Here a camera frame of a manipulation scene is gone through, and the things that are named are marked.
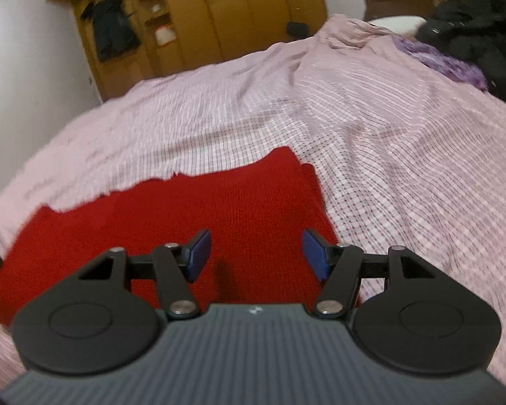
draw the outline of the pink plaid bedsheet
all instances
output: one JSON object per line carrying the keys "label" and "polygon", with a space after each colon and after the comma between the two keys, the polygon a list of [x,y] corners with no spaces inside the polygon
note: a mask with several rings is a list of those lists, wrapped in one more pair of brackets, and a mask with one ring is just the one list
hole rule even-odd
{"label": "pink plaid bedsheet", "polygon": [[[165,79],[77,118],[0,195],[0,251],[43,203],[61,211],[173,172],[290,146],[317,171],[339,237],[406,245],[499,313],[489,367],[506,384],[506,104],[332,17],[310,39]],[[366,281],[362,296],[380,291]],[[0,388],[22,371],[0,328]]]}

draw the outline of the purple cloth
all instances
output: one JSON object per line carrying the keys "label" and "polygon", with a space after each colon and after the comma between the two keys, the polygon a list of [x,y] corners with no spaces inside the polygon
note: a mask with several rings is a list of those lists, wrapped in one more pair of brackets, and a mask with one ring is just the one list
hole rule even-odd
{"label": "purple cloth", "polygon": [[454,82],[470,83],[477,89],[487,91],[487,80],[482,71],[475,65],[446,56],[429,44],[412,42],[397,35],[393,35],[392,40],[398,50],[412,56]]}

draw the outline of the metal pin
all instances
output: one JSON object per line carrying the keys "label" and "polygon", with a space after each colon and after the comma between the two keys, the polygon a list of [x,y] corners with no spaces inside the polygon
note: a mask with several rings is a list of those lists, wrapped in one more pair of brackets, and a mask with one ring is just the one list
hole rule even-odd
{"label": "metal pin", "polygon": [[188,315],[195,311],[197,305],[189,300],[177,300],[170,305],[170,311],[176,315]]}
{"label": "metal pin", "polygon": [[337,314],[343,310],[343,305],[337,300],[324,300],[317,303],[317,311],[322,314]]}

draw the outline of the red garment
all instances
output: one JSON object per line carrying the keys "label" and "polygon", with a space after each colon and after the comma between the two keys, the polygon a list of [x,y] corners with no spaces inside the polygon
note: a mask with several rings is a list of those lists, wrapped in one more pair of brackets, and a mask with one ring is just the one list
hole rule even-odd
{"label": "red garment", "polygon": [[[212,254],[191,288],[203,309],[210,302],[310,306],[320,286],[301,234],[312,227],[335,242],[323,208],[313,166],[288,148],[238,169],[149,180],[66,213],[43,207],[0,269],[0,322],[9,325],[25,303],[108,248],[146,254],[202,228],[212,232]],[[132,291],[158,305],[153,282],[133,281]]]}

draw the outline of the black jacket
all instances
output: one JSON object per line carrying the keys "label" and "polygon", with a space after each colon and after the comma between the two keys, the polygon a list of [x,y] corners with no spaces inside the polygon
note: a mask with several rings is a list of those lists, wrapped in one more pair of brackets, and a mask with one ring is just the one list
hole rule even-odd
{"label": "black jacket", "polygon": [[97,58],[103,62],[139,47],[139,38],[122,9],[123,0],[90,3],[81,19],[93,19]]}
{"label": "black jacket", "polygon": [[417,39],[478,65],[489,91],[506,101],[506,0],[447,0]]}

